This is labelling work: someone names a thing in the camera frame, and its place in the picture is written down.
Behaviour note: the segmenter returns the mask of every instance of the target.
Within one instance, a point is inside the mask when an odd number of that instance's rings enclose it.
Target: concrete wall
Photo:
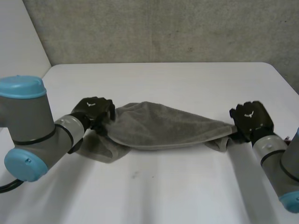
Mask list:
[[[52,65],[267,62],[299,92],[298,0],[23,1]]]

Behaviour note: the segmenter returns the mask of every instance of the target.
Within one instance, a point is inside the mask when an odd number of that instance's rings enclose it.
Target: blue joint cap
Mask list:
[[[48,172],[48,167],[38,156],[24,149],[11,149],[4,159],[6,169],[21,181],[37,181]]]
[[[299,191],[284,194],[279,200],[289,212],[299,213]]]
[[[0,79],[0,96],[32,99],[47,93],[43,81],[35,76],[12,76]]]

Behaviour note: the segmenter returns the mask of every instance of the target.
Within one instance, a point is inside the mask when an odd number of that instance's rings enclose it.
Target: cloth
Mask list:
[[[229,135],[237,131],[235,126],[222,121],[150,102],[127,104],[117,108],[115,115],[115,121],[102,121],[107,137],[89,130],[77,153],[111,163],[132,148],[162,150],[205,143],[225,152]]]
[[[125,156],[130,150],[128,146],[117,144],[93,130],[87,130],[83,143],[76,153],[92,160],[111,163]]]

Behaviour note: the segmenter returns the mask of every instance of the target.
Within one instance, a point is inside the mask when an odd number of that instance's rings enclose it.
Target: table surface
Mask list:
[[[298,126],[299,96],[266,63],[72,64],[43,78],[54,119],[84,97],[150,101],[233,123],[229,110],[260,100],[281,137]],[[0,133],[0,158],[13,147]],[[0,163],[0,183],[13,177]],[[0,195],[2,224],[294,224],[249,144],[131,151],[112,164],[66,155],[34,183]]]

